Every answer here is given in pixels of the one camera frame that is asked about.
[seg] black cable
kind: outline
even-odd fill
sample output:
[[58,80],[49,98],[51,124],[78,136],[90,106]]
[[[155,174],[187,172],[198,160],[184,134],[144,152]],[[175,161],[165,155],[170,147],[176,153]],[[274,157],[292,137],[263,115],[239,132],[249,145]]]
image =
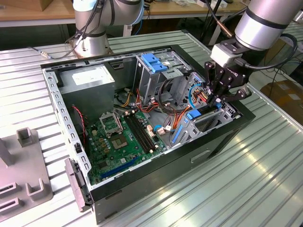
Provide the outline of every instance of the black cable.
[[104,2],[103,2],[103,5],[101,6],[101,9],[100,9],[100,12],[99,12],[99,17],[98,17],[98,24],[97,24],[97,26],[96,26],[93,30],[91,30],[86,36],[92,34],[92,33],[93,33],[94,31],[96,31],[96,30],[98,29],[98,27],[100,26],[103,8],[104,8]]
[[270,96],[271,96],[271,92],[272,92],[272,90],[273,90],[274,81],[275,81],[275,79],[276,79],[276,76],[277,76],[278,72],[279,72],[279,70],[276,71],[275,76],[274,76],[274,78],[273,78],[273,81],[271,82],[270,91],[269,91],[269,94],[268,94],[268,98],[270,98]]
[[[218,1],[217,1],[216,5],[215,5],[215,7],[214,7],[214,10],[212,10],[212,8],[208,8],[208,12],[213,12],[213,14],[215,15],[215,14],[217,13],[217,10],[218,10],[220,4],[221,4],[221,1],[222,1],[222,0],[218,0]],[[212,18],[210,18],[210,20],[209,20],[209,22],[208,22],[208,25],[206,26],[206,29],[205,29],[205,31],[203,32],[202,36],[201,36],[200,41],[203,41],[203,40],[205,39],[206,32],[207,32],[209,26],[210,26],[212,23],[213,23],[213,20],[212,20]]]
[[[86,36],[87,36],[87,35],[85,35],[86,30],[87,30],[88,26],[90,25],[90,23],[92,22],[92,20],[93,20],[95,14],[96,14],[96,9],[97,9],[97,6],[98,6],[99,2],[100,2],[100,0],[98,0],[98,1],[96,2],[96,4],[94,5],[94,8],[93,8],[93,10],[92,10],[92,13],[91,13],[91,15],[90,15],[90,17],[89,17],[89,19],[88,19],[86,25],[82,28],[82,29],[84,29],[84,31],[83,31],[83,38],[82,38],[82,39],[85,39]],[[76,49],[77,46],[78,46],[78,45],[74,45],[74,47],[73,47],[70,51],[68,51],[65,55],[63,55],[63,56],[61,56],[61,57],[58,57],[58,58],[52,57],[52,56],[50,56],[48,53],[46,53],[46,52],[44,52],[44,51],[41,51],[41,50],[38,50],[38,49],[36,49],[36,48],[34,48],[34,47],[31,47],[31,46],[30,46],[29,48],[31,48],[31,49],[33,49],[33,50],[39,52],[42,56],[44,56],[44,57],[46,57],[46,58],[48,58],[48,59],[59,60],[59,59],[62,59],[62,58],[67,57],[70,53],[72,53],[72,52]]]
[[235,18],[236,16],[240,15],[240,14],[243,13],[246,9],[247,9],[247,7],[241,9],[239,12],[236,12],[236,13],[230,15],[229,17],[227,17],[225,20],[222,21],[222,24],[225,24],[227,21],[230,21],[231,19],[233,19],[233,18]]
[[209,10],[207,11],[207,15],[206,15],[206,18],[205,18],[205,21],[204,21],[204,25],[203,25],[202,32],[201,32],[201,35],[200,35],[200,41],[202,41],[202,39],[204,39],[204,37],[205,37],[204,33],[206,31],[206,23],[207,23],[207,19],[208,19],[208,14],[209,14]]
[[[162,111],[163,111],[164,113],[166,113],[166,114],[168,114],[168,115],[174,114],[174,111],[172,111],[172,110],[174,110],[174,109],[173,109],[171,106],[169,106],[169,107],[172,108],[172,110],[167,109],[167,108],[163,105],[161,95],[162,95],[162,92],[163,92],[164,87],[167,86],[167,85],[169,84],[169,82],[171,82],[171,81],[172,81],[171,79],[170,79],[170,80],[167,79],[166,81],[164,81],[163,84],[161,85],[159,91],[158,91],[158,103],[159,103],[159,107],[162,109]],[[184,109],[181,109],[181,110],[176,110],[176,113],[177,113],[177,114],[178,114],[178,113],[181,113],[181,112],[183,112],[184,110],[185,110],[185,108],[184,108]]]
[[254,66],[254,65],[250,65],[247,62],[243,63],[238,59],[234,59],[234,62],[240,66],[243,66],[247,69],[252,69],[252,70],[267,70],[267,69],[275,68],[281,64],[285,64],[295,54],[297,47],[298,47],[298,42],[297,42],[297,39],[291,34],[282,34],[281,37],[287,37],[287,38],[291,39],[293,41],[293,48],[292,48],[292,51],[290,52],[290,54],[284,60],[280,61],[279,63],[273,64],[273,65],[267,65],[267,66]]
[[270,78],[270,79],[273,79],[273,78],[271,78],[269,75],[266,75],[264,72],[262,72],[262,71],[260,71],[261,73],[263,73],[263,75],[264,76],[266,76],[266,77],[268,77],[268,78]]
[[65,43],[69,42],[71,39],[73,39],[74,37],[76,37],[77,35],[80,34],[84,34],[86,32],[86,29],[88,27],[88,25],[91,23],[91,21],[93,20],[95,14],[96,14],[96,9],[97,9],[97,5],[99,4],[99,0],[96,2],[96,4],[94,5],[94,8],[92,9],[92,13],[89,17],[89,19],[87,20],[85,26],[83,26],[83,28],[81,28],[80,30],[78,30],[74,35],[72,35],[70,38],[68,38]]
[[214,13],[213,9],[211,8],[210,4],[208,1],[205,1],[205,4],[207,5],[210,13],[212,14],[213,18],[215,19],[215,21],[217,22],[217,25],[226,33],[226,35],[231,38],[232,37],[232,33],[230,32],[230,30],[224,25],[222,24],[222,22],[217,18],[216,14]]

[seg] blue latch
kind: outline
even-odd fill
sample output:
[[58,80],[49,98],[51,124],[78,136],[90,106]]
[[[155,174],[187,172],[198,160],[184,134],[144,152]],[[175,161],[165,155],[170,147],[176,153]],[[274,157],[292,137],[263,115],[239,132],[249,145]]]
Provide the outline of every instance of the blue latch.
[[221,109],[222,104],[221,103],[216,103],[215,106],[217,107],[217,109]]
[[167,67],[163,65],[161,61],[159,61],[159,58],[152,53],[142,54],[142,59],[154,73],[167,70]]
[[197,118],[201,116],[201,113],[198,110],[192,110],[186,114],[186,116],[190,119],[193,120],[194,118]]

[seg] cardboard box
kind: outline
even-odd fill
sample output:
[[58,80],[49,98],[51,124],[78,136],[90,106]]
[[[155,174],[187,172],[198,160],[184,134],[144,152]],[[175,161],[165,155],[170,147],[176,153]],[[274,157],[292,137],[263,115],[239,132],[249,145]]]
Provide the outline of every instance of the cardboard box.
[[0,5],[43,11],[53,0],[0,0]]
[[[268,97],[270,88],[271,83],[260,91]],[[303,125],[303,91],[295,83],[290,80],[275,82],[269,98]]]

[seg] workbench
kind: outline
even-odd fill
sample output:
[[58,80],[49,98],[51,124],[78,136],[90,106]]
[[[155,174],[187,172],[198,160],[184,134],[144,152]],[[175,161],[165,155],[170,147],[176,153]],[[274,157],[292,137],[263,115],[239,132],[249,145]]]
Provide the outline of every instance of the workbench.
[[[240,0],[228,4],[226,8],[219,8],[216,15],[227,16],[238,12],[245,6]],[[207,7],[196,4],[180,6],[174,2],[162,3],[153,2],[150,7],[150,15],[144,12],[143,19],[163,19],[163,18],[184,18],[184,17],[206,17]],[[0,27],[13,26],[35,26],[35,25],[58,25],[74,24],[75,14],[71,0],[53,0],[53,2],[43,11],[37,12],[12,6],[0,9]],[[132,26],[124,26],[124,36],[130,36]]]
[[[209,50],[181,31],[109,39],[116,53],[179,44],[197,62]],[[53,56],[66,44],[39,47]],[[0,227],[95,226],[90,210],[80,213],[64,170],[69,157],[53,113],[40,64],[51,62],[30,49],[0,52],[0,137],[18,128],[36,129],[53,198],[10,218]],[[102,226],[300,226],[303,221],[303,127],[252,85],[242,101],[255,115],[225,149],[184,173]]]

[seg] slotted metal table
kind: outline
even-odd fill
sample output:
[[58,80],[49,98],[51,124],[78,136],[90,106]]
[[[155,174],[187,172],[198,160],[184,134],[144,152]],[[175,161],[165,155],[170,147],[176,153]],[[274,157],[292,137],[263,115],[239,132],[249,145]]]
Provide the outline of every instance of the slotted metal table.
[[[114,52],[179,44],[204,64],[209,51],[181,31],[109,40]],[[68,45],[40,47],[59,57]],[[71,54],[66,59],[74,59]],[[95,226],[80,213],[64,160],[69,156],[53,113],[35,51],[0,52],[0,137],[30,127],[39,133],[53,198],[10,218],[1,227]],[[219,155],[185,173],[101,226],[299,226],[303,221],[302,126],[251,85],[242,102],[256,115]]]

